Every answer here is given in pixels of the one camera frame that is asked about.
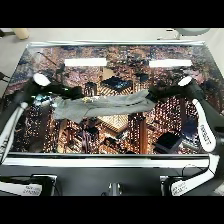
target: table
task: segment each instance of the table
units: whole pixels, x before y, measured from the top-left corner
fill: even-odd
[[[65,59],[80,58],[104,58],[107,63],[101,64],[102,61],[99,60],[96,62],[99,63],[97,66],[63,68]],[[190,60],[192,66],[149,66],[150,61],[165,59]],[[223,112],[223,78],[204,42],[30,43],[4,94],[5,107],[10,103],[15,91],[20,90],[36,72],[69,87],[81,86],[85,96],[131,94],[151,85],[172,85],[188,74],[203,88],[207,100],[220,113]],[[189,175],[198,172],[197,168],[193,168],[194,163],[202,168],[208,166],[207,155],[203,154],[199,147],[197,113],[186,99],[172,97],[165,104],[158,103],[154,110],[149,112],[84,119],[78,125],[67,119],[53,119],[54,98],[54,95],[36,96],[33,105],[18,122],[13,147],[0,172],[11,174],[12,166],[8,165],[14,165],[17,174],[22,174],[27,173],[25,168],[30,166],[29,173],[50,172],[61,175],[63,179],[61,172],[70,169],[69,173],[73,172],[76,176],[73,176],[73,179],[79,176],[84,182],[86,179],[84,180],[82,175],[87,177],[92,172],[95,172],[94,181],[97,178],[99,180],[99,176],[96,177],[99,173],[105,176],[111,174],[108,178],[118,180],[128,172],[129,182],[134,171],[127,167],[134,167],[133,170],[137,172],[134,175],[136,183],[138,176],[147,173],[150,176],[147,179],[152,178],[154,182],[156,178],[155,182],[158,184],[159,176],[177,175],[176,172],[180,173],[181,167],[188,164],[191,165],[185,172]],[[154,144],[158,137],[167,132],[177,136],[181,144],[172,148],[171,155],[160,155],[155,151]],[[136,154],[127,155],[127,151]],[[152,173],[147,169],[138,169],[140,167],[161,169]]]

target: towel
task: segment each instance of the towel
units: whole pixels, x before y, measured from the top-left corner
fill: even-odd
[[[130,95],[94,96],[77,100],[56,98],[57,107],[54,119],[67,118],[80,123],[83,117],[112,116],[147,112],[154,108],[155,103],[147,99],[148,90],[142,90]]]

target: glass surface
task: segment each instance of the glass surface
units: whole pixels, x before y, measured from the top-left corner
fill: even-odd
[[[106,66],[65,67],[65,59],[106,58]],[[150,61],[188,59],[192,66],[154,67]],[[207,100],[223,112],[223,78],[202,44],[88,44],[51,46],[47,43],[25,49],[6,89],[6,107],[24,83],[36,72],[53,77],[65,86],[81,86],[85,96],[127,95],[152,85],[178,83],[190,75],[205,91]],[[113,84],[103,85],[104,80]],[[80,124],[54,120],[55,95],[37,96],[20,118],[11,152],[86,154],[196,154],[204,153],[197,134],[197,112],[187,99],[170,97],[152,111],[84,118]]]

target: gray cloth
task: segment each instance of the gray cloth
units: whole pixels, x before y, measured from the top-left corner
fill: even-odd
[[[54,119],[64,119],[80,123],[83,117],[111,116],[150,111],[155,103],[146,99],[148,90],[130,95],[95,96],[78,100],[57,98]]]

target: floor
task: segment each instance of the floor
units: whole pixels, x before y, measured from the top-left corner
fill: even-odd
[[[173,32],[166,28],[29,28],[30,37],[19,40],[15,35],[0,39],[0,71],[12,76],[17,63],[29,42],[75,41],[75,40],[117,40],[147,41],[158,37],[172,38]],[[197,37],[182,37],[186,40],[204,40],[224,74],[224,29],[212,28],[208,33]],[[7,84],[0,82],[0,97]]]

